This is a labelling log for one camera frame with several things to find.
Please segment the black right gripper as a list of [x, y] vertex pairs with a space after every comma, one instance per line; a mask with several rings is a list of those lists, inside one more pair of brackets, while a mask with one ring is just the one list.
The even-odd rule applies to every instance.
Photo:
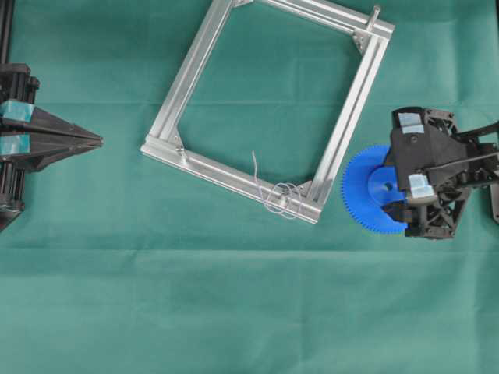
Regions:
[[391, 148], [385, 158], [395, 166], [404, 200], [382, 206], [393, 220], [408, 224], [405, 236], [453, 238], [470, 196], [461, 185], [469, 166], [455, 115], [433, 108], [404, 107], [392, 112]]

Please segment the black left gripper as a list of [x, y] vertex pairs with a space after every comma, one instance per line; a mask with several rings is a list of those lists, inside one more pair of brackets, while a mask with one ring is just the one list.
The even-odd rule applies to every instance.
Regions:
[[34, 105], [41, 84], [30, 73], [23, 63], [1, 64], [1, 130], [44, 134], [2, 135], [1, 162], [42, 171], [49, 164], [101, 147], [99, 135]]

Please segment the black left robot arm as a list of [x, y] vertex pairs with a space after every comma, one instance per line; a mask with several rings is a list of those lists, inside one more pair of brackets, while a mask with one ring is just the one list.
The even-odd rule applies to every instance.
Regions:
[[25, 176], [103, 145], [103, 138], [34, 104], [40, 81], [26, 64], [1, 64], [1, 229], [25, 209]]

